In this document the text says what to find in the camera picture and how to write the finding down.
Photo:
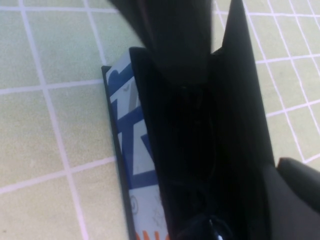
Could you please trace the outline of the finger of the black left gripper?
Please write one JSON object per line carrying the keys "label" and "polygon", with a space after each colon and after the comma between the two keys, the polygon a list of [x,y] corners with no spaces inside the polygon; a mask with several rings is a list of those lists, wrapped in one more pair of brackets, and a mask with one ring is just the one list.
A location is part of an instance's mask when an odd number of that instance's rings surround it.
{"label": "finger of the black left gripper", "polygon": [[152,58],[172,84],[202,84],[211,54],[210,0],[148,0],[146,22]]}
{"label": "finger of the black left gripper", "polygon": [[111,0],[110,1],[133,28],[134,32],[146,48],[151,47],[151,40],[145,28],[142,13],[137,0]]}

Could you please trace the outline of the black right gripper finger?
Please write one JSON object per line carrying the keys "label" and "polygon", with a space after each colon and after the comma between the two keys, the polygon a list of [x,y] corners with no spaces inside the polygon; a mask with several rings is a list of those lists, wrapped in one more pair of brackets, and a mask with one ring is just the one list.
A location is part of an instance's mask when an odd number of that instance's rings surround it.
{"label": "black right gripper finger", "polygon": [[278,166],[265,166],[270,238],[318,240],[320,238],[320,173],[292,158]]}

